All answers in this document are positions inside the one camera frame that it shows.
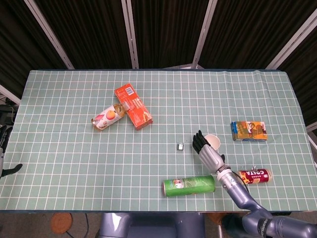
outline green grid tablecloth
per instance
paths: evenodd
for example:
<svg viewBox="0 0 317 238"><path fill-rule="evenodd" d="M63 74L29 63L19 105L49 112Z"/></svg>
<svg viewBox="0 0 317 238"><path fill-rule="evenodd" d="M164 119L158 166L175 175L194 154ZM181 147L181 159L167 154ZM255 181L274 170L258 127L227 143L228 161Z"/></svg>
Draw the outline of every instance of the green grid tablecloth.
<svg viewBox="0 0 317 238"><path fill-rule="evenodd" d="M128 117L102 132L90 119L117 102L130 82L154 123L136 131ZM230 122L264 121L267 142L234 142ZM201 129L221 140L232 170L252 166L273 181L249 186L271 211L317 209L317 176L302 113L285 72L31 71L0 180L2 210L234 211L214 193L165 198L164 179L208 175L192 149ZM184 143L184 151L176 144Z"/></svg>

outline round cork mat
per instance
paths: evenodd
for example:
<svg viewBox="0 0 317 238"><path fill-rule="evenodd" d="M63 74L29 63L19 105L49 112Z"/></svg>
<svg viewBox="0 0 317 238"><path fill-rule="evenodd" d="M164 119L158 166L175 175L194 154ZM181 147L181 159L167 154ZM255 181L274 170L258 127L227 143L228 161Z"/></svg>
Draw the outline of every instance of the round cork mat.
<svg viewBox="0 0 317 238"><path fill-rule="evenodd" d="M55 234L63 234L70 229L72 222L73 219L70 213L54 213L51 219L51 230Z"/></svg>

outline white cup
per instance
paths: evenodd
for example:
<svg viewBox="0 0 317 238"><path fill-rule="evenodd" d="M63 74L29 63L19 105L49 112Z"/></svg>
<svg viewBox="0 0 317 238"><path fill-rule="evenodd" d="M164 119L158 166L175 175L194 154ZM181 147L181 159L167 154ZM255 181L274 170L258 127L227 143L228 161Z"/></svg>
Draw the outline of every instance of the white cup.
<svg viewBox="0 0 317 238"><path fill-rule="evenodd" d="M205 136L205 139L208 141L208 143L211 145L211 147L214 150L218 150L220 147L220 140L218 137L216 137L213 134L209 134Z"/></svg>

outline robotic arm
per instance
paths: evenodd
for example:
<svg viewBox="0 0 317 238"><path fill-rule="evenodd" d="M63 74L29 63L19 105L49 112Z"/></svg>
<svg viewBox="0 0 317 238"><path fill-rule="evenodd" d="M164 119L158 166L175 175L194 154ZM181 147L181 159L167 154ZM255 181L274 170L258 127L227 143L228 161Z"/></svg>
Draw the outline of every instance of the robotic arm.
<svg viewBox="0 0 317 238"><path fill-rule="evenodd" d="M211 147L200 130L194 135L193 147L208 170L212 174L217 174L217 180L235 204L240 209L251 211L242 219L243 228L246 232L264 238L317 237L316 225L288 217L273 217L265 208L259 205L244 186L237 181L237 177L230 167L225 165L222 157Z"/></svg>

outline black curtain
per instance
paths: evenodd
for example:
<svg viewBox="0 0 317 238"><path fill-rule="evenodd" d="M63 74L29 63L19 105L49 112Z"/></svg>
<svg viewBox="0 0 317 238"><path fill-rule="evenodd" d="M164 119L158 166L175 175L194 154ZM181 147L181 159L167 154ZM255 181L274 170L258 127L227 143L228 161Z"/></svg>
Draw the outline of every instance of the black curtain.
<svg viewBox="0 0 317 238"><path fill-rule="evenodd" d="M66 68L24 1L1 1L0 45L0 84L18 98L31 70Z"/></svg>
<svg viewBox="0 0 317 238"><path fill-rule="evenodd" d="M193 62L208 0L132 0L140 68Z"/></svg>
<svg viewBox="0 0 317 238"><path fill-rule="evenodd" d="M287 72L306 125L317 121L317 28L278 68Z"/></svg>
<svg viewBox="0 0 317 238"><path fill-rule="evenodd" d="M204 68L266 68L317 8L311 0L218 0Z"/></svg>
<svg viewBox="0 0 317 238"><path fill-rule="evenodd" d="M131 68L119 0L36 0L76 69Z"/></svg>

